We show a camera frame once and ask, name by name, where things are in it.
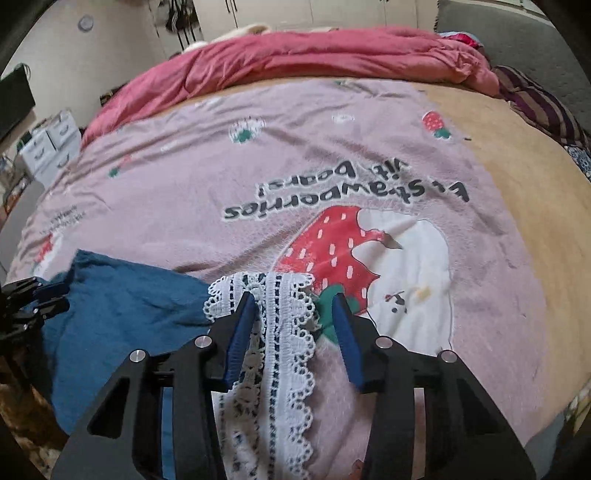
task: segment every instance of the white lace trim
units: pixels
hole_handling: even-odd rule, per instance
[[[308,274],[239,272],[209,287],[210,320],[233,312],[244,291],[259,307],[240,380],[213,394],[217,432],[229,480],[308,480],[312,455],[304,403],[314,390],[307,367],[314,354],[315,309]]]

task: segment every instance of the tan bedsheet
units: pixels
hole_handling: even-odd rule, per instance
[[[456,86],[414,86],[471,138],[468,146],[494,179],[532,256],[547,302],[548,387],[538,421],[548,424],[591,376],[591,184],[558,143],[503,100]]]

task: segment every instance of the pink duvet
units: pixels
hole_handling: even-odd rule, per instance
[[[463,83],[491,96],[499,90],[483,55],[415,28],[250,35],[180,55],[140,75],[90,123],[83,146],[189,98],[241,83],[297,76]]]

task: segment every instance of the purple striped cushion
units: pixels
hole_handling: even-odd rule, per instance
[[[585,131],[565,104],[517,69],[499,66],[492,71],[499,77],[501,96],[526,122],[561,145],[589,151]]]

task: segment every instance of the white drawer unit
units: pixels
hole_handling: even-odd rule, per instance
[[[30,176],[49,188],[68,163],[78,156],[82,135],[69,110],[62,110],[39,127],[19,152]]]
[[[35,179],[42,183],[46,189],[49,188],[71,160],[74,160],[78,156],[81,145],[82,136],[78,129],[76,129],[74,135],[70,136],[68,141],[56,153],[53,160],[35,173]]]
[[[51,161],[55,154],[56,149],[45,130],[36,133],[19,152],[27,169],[33,176],[35,172]]]
[[[78,130],[78,127],[72,113],[69,110],[62,110],[46,127],[46,130],[55,147],[61,148]]]

